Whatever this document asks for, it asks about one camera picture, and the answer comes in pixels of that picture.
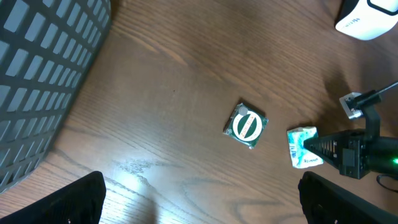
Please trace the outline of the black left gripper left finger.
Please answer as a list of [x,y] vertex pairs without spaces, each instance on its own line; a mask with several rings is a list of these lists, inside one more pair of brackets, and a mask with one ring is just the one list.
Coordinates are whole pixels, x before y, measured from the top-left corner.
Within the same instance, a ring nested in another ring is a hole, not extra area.
[[99,223],[105,196],[103,174],[94,171],[1,218],[1,223]]

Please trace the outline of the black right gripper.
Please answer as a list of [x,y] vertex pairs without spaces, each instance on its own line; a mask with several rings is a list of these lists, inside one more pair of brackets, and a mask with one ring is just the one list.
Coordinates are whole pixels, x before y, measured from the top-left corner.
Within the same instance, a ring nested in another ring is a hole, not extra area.
[[369,173],[364,131],[341,131],[304,140],[305,149],[339,170],[343,176],[362,179]]

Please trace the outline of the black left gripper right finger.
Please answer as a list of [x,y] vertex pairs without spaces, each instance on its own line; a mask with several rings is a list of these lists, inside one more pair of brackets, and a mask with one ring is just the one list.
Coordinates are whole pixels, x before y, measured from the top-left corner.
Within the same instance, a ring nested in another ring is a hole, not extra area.
[[397,223],[396,215],[314,172],[303,174],[298,189],[303,214],[309,223]]

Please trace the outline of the teal gum box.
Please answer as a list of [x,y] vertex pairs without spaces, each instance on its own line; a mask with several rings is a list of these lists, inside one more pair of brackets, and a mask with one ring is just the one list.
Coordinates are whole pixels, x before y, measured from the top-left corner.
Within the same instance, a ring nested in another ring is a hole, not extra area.
[[299,127],[287,131],[290,158],[293,168],[306,169],[323,164],[323,159],[305,149],[303,145],[305,140],[317,136],[317,128],[311,126]]

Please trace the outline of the dark green soap packet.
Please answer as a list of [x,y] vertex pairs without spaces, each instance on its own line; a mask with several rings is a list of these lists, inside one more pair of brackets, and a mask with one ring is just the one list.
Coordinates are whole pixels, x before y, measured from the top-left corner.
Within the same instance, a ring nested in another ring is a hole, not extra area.
[[226,122],[223,134],[254,149],[268,122],[264,114],[245,103],[239,103]]

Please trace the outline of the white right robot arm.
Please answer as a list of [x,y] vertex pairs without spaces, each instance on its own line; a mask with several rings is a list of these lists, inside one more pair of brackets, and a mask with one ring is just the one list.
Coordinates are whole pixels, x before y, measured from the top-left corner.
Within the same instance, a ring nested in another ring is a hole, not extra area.
[[397,175],[397,139],[380,135],[381,119],[374,107],[380,102],[376,90],[341,97],[347,117],[364,118],[366,127],[306,139],[304,148],[347,177],[361,179],[371,171]]

